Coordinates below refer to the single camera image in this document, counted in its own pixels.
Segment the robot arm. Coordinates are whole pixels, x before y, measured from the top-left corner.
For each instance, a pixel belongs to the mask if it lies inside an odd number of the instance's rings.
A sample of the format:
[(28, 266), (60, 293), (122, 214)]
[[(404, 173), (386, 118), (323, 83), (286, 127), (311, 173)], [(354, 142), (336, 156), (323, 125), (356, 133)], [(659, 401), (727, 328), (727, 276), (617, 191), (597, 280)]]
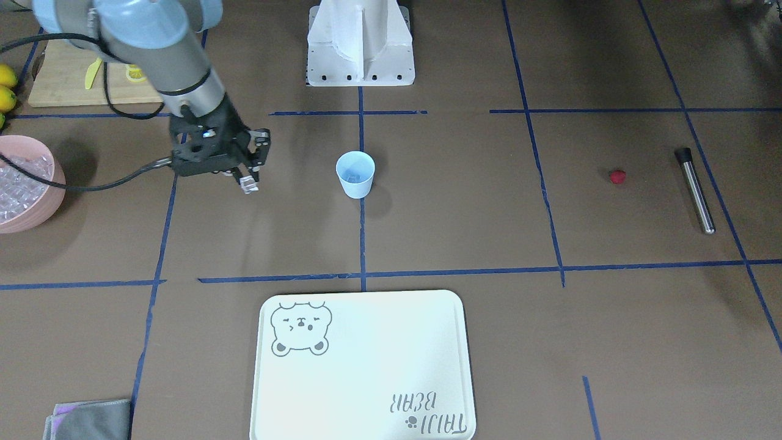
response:
[(268, 129), (242, 122), (199, 34), (223, 16), (221, 1), (34, 1), (48, 36), (138, 66), (170, 111), (169, 165), (183, 177), (224, 173), (256, 189)]

